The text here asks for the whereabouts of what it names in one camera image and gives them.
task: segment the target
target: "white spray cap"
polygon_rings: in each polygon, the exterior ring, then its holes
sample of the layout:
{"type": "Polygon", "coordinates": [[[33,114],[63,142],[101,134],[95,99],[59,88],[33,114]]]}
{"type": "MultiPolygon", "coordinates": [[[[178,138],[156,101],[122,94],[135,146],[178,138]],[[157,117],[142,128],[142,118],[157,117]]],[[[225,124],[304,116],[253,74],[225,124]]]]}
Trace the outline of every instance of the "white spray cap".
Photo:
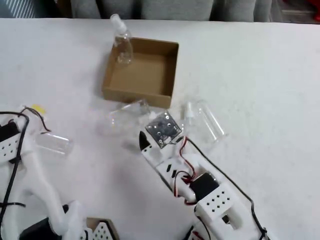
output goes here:
{"type": "Polygon", "coordinates": [[[115,31],[118,31],[120,34],[124,34],[127,31],[127,26],[118,14],[112,14],[110,20],[115,31]]]}

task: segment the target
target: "cardboard piece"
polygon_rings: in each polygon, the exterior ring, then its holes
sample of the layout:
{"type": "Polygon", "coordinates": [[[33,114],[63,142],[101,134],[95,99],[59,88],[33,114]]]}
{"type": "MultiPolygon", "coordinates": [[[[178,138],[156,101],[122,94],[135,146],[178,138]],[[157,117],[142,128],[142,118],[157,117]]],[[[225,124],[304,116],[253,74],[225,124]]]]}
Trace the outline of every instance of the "cardboard piece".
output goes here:
{"type": "Polygon", "coordinates": [[[107,100],[131,103],[146,99],[150,106],[168,109],[174,90],[179,44],[132,38],[133,61],[117,62],[112,47],[102,85],[107,100]]]}

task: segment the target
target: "red wire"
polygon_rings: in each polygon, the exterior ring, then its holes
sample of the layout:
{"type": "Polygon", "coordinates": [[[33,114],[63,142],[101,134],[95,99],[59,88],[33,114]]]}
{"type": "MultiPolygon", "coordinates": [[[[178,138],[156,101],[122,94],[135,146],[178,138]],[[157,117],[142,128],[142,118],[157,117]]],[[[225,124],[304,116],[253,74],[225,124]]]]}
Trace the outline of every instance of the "red wire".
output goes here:
{"type": "Polygon", "coordinates": [[[192,233],[193,233],[193,235],[195,235],[198,239],[200,239],[200,240],[205,240],[202,236],[200,236],[200,234],[199,234],[197,231],[193,231],[192,233]]]}
{"type": "Polygon", "coordinates": [[[183,158],[183,160],[185,161],[185,163],[191,168],[191,170],[192,170],[191,180],[192,180],[192,179],[194,179],[195,176],[196,176],[195,168],[194,168],[194,166],[191,165],[191,163],[190,163],[187,159],[185,159],[185,158],[182,156],[182,150],[183,150],[184,147],[186,146],[187,140],[188,140],[188,137],[185,136],[185,137],[184,137],[183,144],[182,144],[182,146],[181,146],[181,148],[180,148],[180,150],[179,150],[179,155],[180,155],[180,157],[183,158]]]}
{"type": "MultiPolygon", "coordinates": [[[[180,155],[180,157],[182,157],[182,158],[184,159],[184,161],[186,162],[186,164],[191,168],[191,170],[192,170],[192,176],[190,176],[190,174],[189,174],[188,172],[183,171],[183,170],[178,171],[178,172],[176,173],[176,175],[175,175],[175,177],[174,177],[174,184],[173,184],[173,195],[174,195],[176,198],[178,198],[178,190],[177,190],[177,176],[178,176],[178,174],[180,174],[180,173],[185,173],[185,174],[186,174],[186,175],[183,176],[184,178],[181,178],[186,184],[191,183],[192,180],[193,180],[193,178],[196,176],[196,172],[195,172],[194,166],[192,166],[191,163],[182,156],[182,150],[183,150],[184,147],[186,146],[187,140],[188,140],[188,139],[187,139],[187,137],[185,136],[185,137],[184,137],[184,140],[183,140],[183,143],[182,143],[182,146],[181,146],[181,148],[180,148],[180,150],[179,150],[179,155],[180,155]]],[[[187,206],[192,206],[192,205],[197,204],[197,202],[189,202],[189,201],[187,201],[187,200],[184,200],[184,204],[187,205],[187,206]]]]}
{"type": "Polygon", "coordinates": [[[178,171],[176,174],[175,174],[175,177],[174,177],[174,184],[173,184],[173,195],[177,198],[178,197],[178,191],[177,191],[177,176],[178,174],[180,173],[185,173],[186,176],[183,176],[185,178],[186,181],[189,181],[189,179],[191,178],[190,174],[187,173],[186,171],[178,171]]]}

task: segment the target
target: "black wire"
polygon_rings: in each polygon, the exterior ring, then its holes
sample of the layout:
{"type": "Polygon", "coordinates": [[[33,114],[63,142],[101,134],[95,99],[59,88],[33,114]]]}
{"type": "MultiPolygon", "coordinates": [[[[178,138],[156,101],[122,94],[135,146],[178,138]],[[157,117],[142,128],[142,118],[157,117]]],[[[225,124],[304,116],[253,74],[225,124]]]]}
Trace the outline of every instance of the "black wire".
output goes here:
{"type": "Polygon", "coordinates": [[[29,110],[31,113],[33,113],[34,115],[36,115],[37,117],[40,118],[41,122],[42,122],[42,125],[44,127],[44,129],[47,131],[47,132],[51,132],[50,129],[47,128],[46,124],[45,124],[45,120],[44,120],[44,117],[35,109],[31,108],[31,107],[28,107],[28,106],[25,106],[24,109],[20,112],[20,113],[23,113],[25,110],[29,110]]]}
{"type": "Polygon", "coordinates": [[[204,221],[201,219],[201,217],[199,217],[199,216],[196,215],[196,207],[197,207],[197,206],[195,206],[194,209],[193,209],[194,215],[200,220],[200,222],[202,223],[202,225],[204,226],[204,228],[205,228],[205,230],[206,230],[206,233],[207,233],[208,236],[209,236],[209,240],[211,240],[211,235],[210,235],[210,232],[209,232],[207,226],[205,225],[205,223],[204,223],[204,221]]]}
{"type": "Polygon", "coordinates": [[[191,143],[197,150],[198,152],[202,155],[202,157],[204,157],[212,166],[214,166],[220,173],[222,173],[251,203],[251,214],[253,217],[253,220],[255,221],[257,227],[259,228],[260,232],[262,233],[261,237],[259,240],[262,240],[263,237],[266,235],[267,233],[267,229],[265,227],[262,227],[262,225],[260,224],[256,213],[255,213],[255,203],[254,201],[224,172],[222,171],[217,165],[215,165],[201,150],[200,148],[190,139],[190,138],[186,138],[186,140],[191,143]]]}
{"type": "MultiPolygon", "coordinates": [[[[3,208],[4,207],[4,203],[0,202],[0,208],[3,208]]],[[[12,206],[12,205],[17,205],[17,206],[21,206],[21,207],[26,207],[26,205],[24,203],[21,203],[21,202],[8,202],[6,204],[6,206],[12,206]]]]}
{"type": "Polygon", "coordinates": [[[4,196],[4,199],[3,199],[3,207],[1,208],[1,212],[0,212],[0,240],[3,240],[2,236],[1,236],[1,225],[2,225],[2,221],[4,219],[4,215],[5,215],[7,206],[9,204],[8,200],[9,200],[11,189],[12,189],[12,186],[14,184],[14,180],[15,180],[15,177],[16,177],[16,174],[17,174],[19,161],[21,160],[21,149],[22,149],[22,144],[23,144],[24,137],[25,137],[25,134],[26,134],[26,130],[27,130],[27,127],[28,127],[28,124],[29,124],[29,117],[27,115],[21,113],[21,112],[14,112],[14,111],[0,111],[0,115],[16,115],[16,116],[19,116],[19,117],[22,116],[22,117],[25,118],[25,123],[24,123],[24,126],[22,128],[20,139],[19,139],[19,143],[18,143],[18,149],[16,151],[16,157],[14,159],[14,166],[13,166],[12,174],[11,174],[11,177],[10,177],[10,180],[9,180],[9,184],[8,184],[8,187],[6,189],[5,196],[4,196]]]}

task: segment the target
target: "cable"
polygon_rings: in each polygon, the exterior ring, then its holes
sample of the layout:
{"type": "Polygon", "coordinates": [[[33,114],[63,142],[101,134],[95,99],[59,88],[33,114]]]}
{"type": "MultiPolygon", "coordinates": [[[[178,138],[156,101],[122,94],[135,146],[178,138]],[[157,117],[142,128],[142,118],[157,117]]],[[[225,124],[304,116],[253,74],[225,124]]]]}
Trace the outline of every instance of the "cable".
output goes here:
{"type": "Polygon", "coordinates": [[[211,235],[210,235],[210,232],[207,228],[207,226],[205,225],[204,221],[201,219],[201,217],[199,217],[198,215],[196,215],[196,206],[194,207],[193,211],[194,211],[194,215],[200,220],[200,222],[202,223],[202,225],[204,226],[205,230],[206,230],[206,233],[208,234],[209,236],[209,240],[211,240],[211,235]]]}
{"type": "Polygon", "coordinates": [[[183,142],[182,142],[182,146],[181,146],[181,148],[180,148],[180,150],[179,150],[179,155],[180,155],[181,158],[183,158],[183,160],[185,161],[185,163],[191,168],[191,170],[192,170],[191,180],[192,180],[192,179],[194,179],[195,176],[196,176],[195,168],[194,168],[194,166],[192,166],[192,164],[191,164],[187,159],[185,159],[185,158],[182,156],[182,150],[184,149],[184,147],[185,147],[186,144],[187,144],[187,139],[188,139],[188,138],[185,136],[184,139],[183,139],[183,142]]]}
{"type": "Polygon", "coordinates": [[[21,112],[14,112],[14,111],[0,111],[0,115],[16,115],[18,117],[22,116],[25,118],[25,123],[24,126],[22,128],[21,131],[21,135],[20,135],[20,139],[19,139],[19,143],[18,143],[18,148],[16,151],[16,157],[14,159],[14,166],[13,166],[13,170],[12,170],[12,174],[8,183],[8,187],[6,189],[5,192],[5,196],[3,199],[3,207],[1,208],[1,212],[0,212],[0,240],[3,240],[2,236],[1,236],[1,225],[2,225],[2,221],[4,219],[4,215],[8,206],[8,200],[9,200],[9,196],[10,196],[10,192],[12,189],[12,186],[14,184],[14,180],[17,174],[17,170],[18,170],[18,165],[19,165],[19,161],[21,160],[21,149],[22,149],[22,144],[25,138],[25,134],[26,134],[26,130],[29,124],[29,117],[21,112]]]}
{"type": "Polygon", "coordinates": [[[46,132],[42,132],[41,134],[46,134],[48,132],[51,132],[51,130],[48,129],[46,124],[45,124],[44,117],[37,110],[35,110],[35,109],[31,108],[31,107],[28,107],[28,106],[24,106],[24,109],[20,113],[23,113],[25,110],[29,110],[31,113],[33,113],[34,115],[36,115],[37,117],[40,118],[40,120],[42,122],[42,125],[43,125],[44,129],[46,130],[46,132]]]}
{"type": "Polygon", "coordinates": [[[264,237],[266,237],[266,240],[271,240],[268,236],[267,236],[267,229],[265,227],[262,227],[262,225],[260,224],[256,213],[255,213],[255,203],[254,201],[224,172],[222,171],[217,165],[215,165],[201,150],[200,148],[190,139],[190,138],[186,138],[186,140],[191,143],[196,149],[197,151],[202,155],[202,157],[204,157],[212,166],[214,166],[220,173],[222,173],[251,203],[251,214],[253,217],[253,220],[255,221],[257,227],[259,228],[260,232],[261,232],[261,237],[259,240],[262,240],[264,237]]]}
{"type": "MultiPolygon", "coordinates": [[[[0,208],[3,208],[4,207],[4,203],[0,202],[0,208]]],[[[21,206],[21,207],[26,207],[26,205],[24,203],[21,203],[21,202],[8,202],[6,204],[6,206],[12,206],[12,205],[17,205],[17,206],[21,206]]]]}

